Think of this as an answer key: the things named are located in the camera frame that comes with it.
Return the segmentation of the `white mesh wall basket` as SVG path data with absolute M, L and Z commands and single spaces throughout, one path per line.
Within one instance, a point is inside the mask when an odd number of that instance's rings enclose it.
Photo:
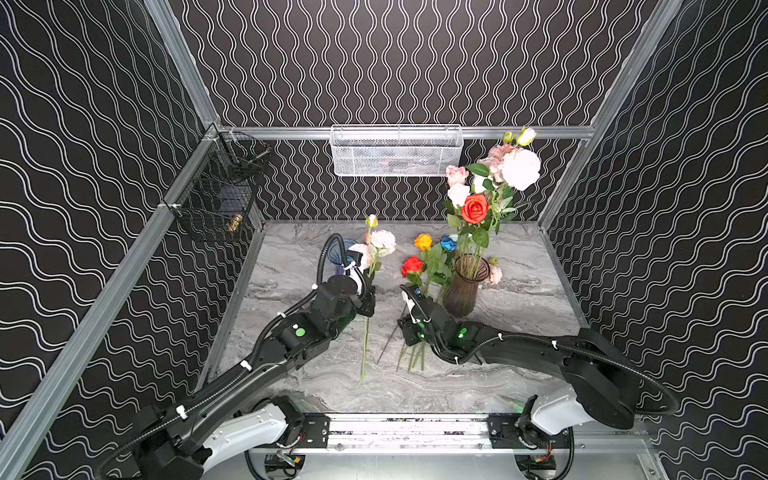
M 329 144 L 340 177 L 442 177 L 464 149 L 455 124 L 336 124 Z

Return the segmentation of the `pink flower spray stem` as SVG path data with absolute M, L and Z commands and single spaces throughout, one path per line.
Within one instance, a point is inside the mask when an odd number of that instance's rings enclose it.
M 485 158 L 465 167 L 449 166 L 446 169 L 446 219 L 456 230 L 457 256 L 468 255 L 459 251 L 459 234 L 464 225 L 461 210 L 468 196 L 483 194 L 486 197 L 490 238 L 499 232 L 502 222 L 517 216 L 520 206 L 515 196 L 534 185 L 541 175 L 542 161 L 530 149 L 536 137 L 537 132 L 531 127 L 517 134 L 507 132 Z

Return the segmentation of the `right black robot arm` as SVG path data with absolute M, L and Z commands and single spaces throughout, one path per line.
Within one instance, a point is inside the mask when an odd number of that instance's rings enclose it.
M 663 383 L 630 362 L 597 332 L 543 336 L 457 321 L 415 286 L 401 289 L 407 313 L 398 322 L 407 344 L 425 342 L 452 365 L 499 364 L 543 373 L 563 386 L 528 399 L 524 426 L 542 434 L 586 422 L 628 430 L 638 415 L 678 412 L 680 401 Z

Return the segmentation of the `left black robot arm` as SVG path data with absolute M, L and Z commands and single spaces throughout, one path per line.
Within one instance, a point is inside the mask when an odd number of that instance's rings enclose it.
M 142 408 L 130 439 L 95 470 L 109 479 L 112 464 L 130 455 L 141 479 L 200 479 L 214 459 L 213 438 L 235 412 L 266 387 L 324 353 L 358 315 L 375 308 L 376 288 L 335 275 L 277 315 L 251 353 L 212 383 L 167 406 Z

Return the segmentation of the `pile of artificial flowers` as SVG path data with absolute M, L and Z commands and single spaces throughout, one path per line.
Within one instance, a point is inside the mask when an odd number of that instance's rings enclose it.
M 456 235 L 447 235 L 436 242 L 431 236 L 427 234 L 418 236 L 414 240 L 414 245 L 419 249 L 419 254 L 407 258 L 401 267 L 401 276 L 405 280 L 403 285 L 418 287 L 424 296 L 431 297 L 436 303 L 439 303 L 443 306 L 443 293 L 454 276 L 454 261 L 457 257 L 459 257 L 455 254 L 456 239 Z M 490 264 L 491 269 L 490 276 L 483 283 L 493 281 L 497 273 L 496 266 L 489 261 L 488 263 Z M 406 306 L 404 302 L 403 312 L 400 318 L 405 313 Z M 465 351 L 465 358 L 463 360 L 443 361 L 455 365 L 462 365 L 467 362 L 472 362 L 482 348 L 491 346 L 494 341 L 501 341 L 504 339 L 502 334 L 497 334 L 494 332 L 492 332 L 487 337 L 482 337 L 481 333 L 486 331 L 487 327 L 481 323 L 470 321 L 468 319 L 469 315 L 466 317 L 454 317 L 450 315 L 456 322 L 459 323 L 461 327 L 461 339 L 463 340 L 461 343 L 461 348 Z M 398 324 L 396 324 L 396 329 L 401 333 L 403 338 L 403 334 L 398 327 Z M 425 355 L 426 350 L 430 350 L 432 352 L 426 342 L 420 342 L 413 346 L 407 346 L 404 338 L 403 342 L 406 348 L 411 349 L 412 358 L 414 360 L 422 358 Z

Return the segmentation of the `smoky pink glass vase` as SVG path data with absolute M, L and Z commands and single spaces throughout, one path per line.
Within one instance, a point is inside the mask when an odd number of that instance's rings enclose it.
M 475 308 L 480 285 L 490 276 L 490 264 L 478 255 L 461 255 L 454 261 L 454 276 L 442 301 L 454 317 L 466 317 Z

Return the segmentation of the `orange red rose stem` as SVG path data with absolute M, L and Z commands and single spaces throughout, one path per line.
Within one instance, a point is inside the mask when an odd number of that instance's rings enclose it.
M 464 225 L 459 234 L 459 251 L 462 254 L 480 256 L 487 249 L 490 242 L 488 212 L 488 201 L 483 194 L 466 198 L 461 210 Z

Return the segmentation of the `pale pink flower spray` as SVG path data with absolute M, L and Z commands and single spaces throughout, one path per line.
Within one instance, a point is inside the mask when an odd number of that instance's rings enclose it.
M 362 254 L 362 266 L 365 276 L 373 280 L 376 272 L 381 268 L 380 256 L 387 256 L 394 252 L 396 240 L 389 231 L 377 232 L 379 225 L 378 217 L 375 214 L 369 214 L 365 220 L 367 231 L 365 234 L 366 250 L 362 251 L 360 244 L 356 244 L 353 250 Z M 366 376 L 368 346 L 370 335 L 371 315 L 364 316 L 363 336 L 362 336 L 362 355 L 360 364 L 360 373 L 358 385 L 362 386 Z

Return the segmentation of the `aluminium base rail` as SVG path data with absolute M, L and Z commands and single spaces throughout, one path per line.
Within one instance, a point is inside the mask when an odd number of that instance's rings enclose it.
M 512 414 L 307 414 L 295 429 L 298 454 L 640 454 L 652 448 L 639 430 L 577 425 L 534 449 L 520 441 Z

